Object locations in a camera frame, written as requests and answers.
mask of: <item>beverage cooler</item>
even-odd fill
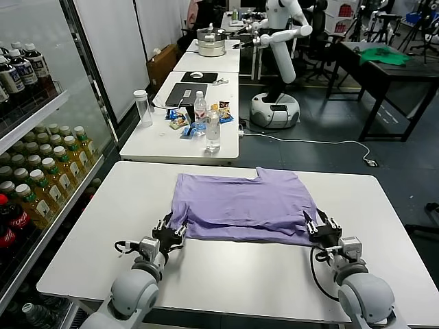
[[[2,328],[60,328],[77,310],[35,286],[117,140],[80,41],[61,2],[0,1]]]

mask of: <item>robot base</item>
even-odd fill
[[[298,122],[300,106],[294,97],[282,93],[276,103],[264,103],[262,99],[267,95],[262,93],[253,97],[250,107],[250,120],[253,123],[263,128],[283,129]],[[273,111],[272,106],[282,106],[283,109]]]

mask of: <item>laptop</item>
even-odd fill
[[[206,97],[207,84],[176,83],[166,100],[166,106],[177,107],[193,105],[197,91],[202,91]]]

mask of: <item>white desk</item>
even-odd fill
[[[240,49],[232,49],[232,46],[239,43],[239,40],[226,40],[226,54],[219,57],[205,57],[192,51],[198,51],[195,45],[193,50],[187,51],[178,61],[174,71],[201,71],[201,72],[239,72]]]
[[[180,82],[185,72],[171,72],[159,90],[155,104],[164,106],[176,82]],[[169,120],[165,120],[166,110],[156,108],[152,114],[153,125],[138,125],[120,151],[123,160],[144,162],[165,162],[196,165],[221,165],[239,155],[239,81],[238,73],[219,73],[218,79],[228,80],[228,84],[213,86],[208,84],[205,99],[207,106],[219,101],[230,102],[230,113],[234,121],[221,124],[221,149],[214,154],[206,151],[206,137],[194,136],[182,139],[179,130],[173,130]]]
[[[254,178],[254,169],[118,162],[42,276],[40,292],[102,301],[135,255],[113,243],[139,240],[170,210],[179,173]],[[439,292],[378,181],[368,175],[297,173],[319,208],[358,236],[371,273],[392,287],[411,326],[439,326]],[[334,293],[329,267],[317,263]],[[172,252],[156,307],[314,322],[348,322],[309,269],[309,248],[187,239]]]

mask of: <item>purple t-shirt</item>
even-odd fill
[[[316,205],[306,187],[292,171],[256,170],[253,180],[179,174],[171,227],[187,221],[195,239],[311,245],[303,211],[316,221]]]

